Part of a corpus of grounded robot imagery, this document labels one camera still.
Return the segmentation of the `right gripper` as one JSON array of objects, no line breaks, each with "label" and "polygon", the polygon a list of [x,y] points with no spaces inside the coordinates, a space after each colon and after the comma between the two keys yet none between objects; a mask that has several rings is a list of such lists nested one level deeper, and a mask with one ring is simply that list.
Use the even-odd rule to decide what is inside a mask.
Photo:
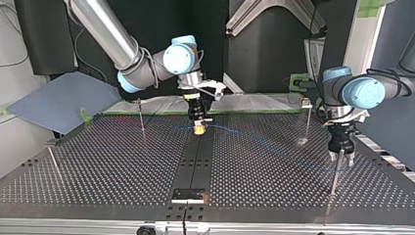
[{"label": "right gripper", "polygon": [[193,93],[187,95],[188,116],[194,122],[194,134],[203,135],[206,133],[206,122],[213,98],[206,93]]}]

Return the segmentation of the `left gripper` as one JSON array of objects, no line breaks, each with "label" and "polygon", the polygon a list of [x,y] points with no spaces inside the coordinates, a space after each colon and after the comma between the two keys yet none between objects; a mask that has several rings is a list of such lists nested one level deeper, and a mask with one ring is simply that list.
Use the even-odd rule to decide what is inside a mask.
[{"label": "left gripper", "polygon": [[328,143],[331,162],[335,161],[341,150],[345,151],[348,166],[354,164],[354,143],[350,140],[350,134],[354,130],[353,122],[336,123],[328,126],[331,139]]}]

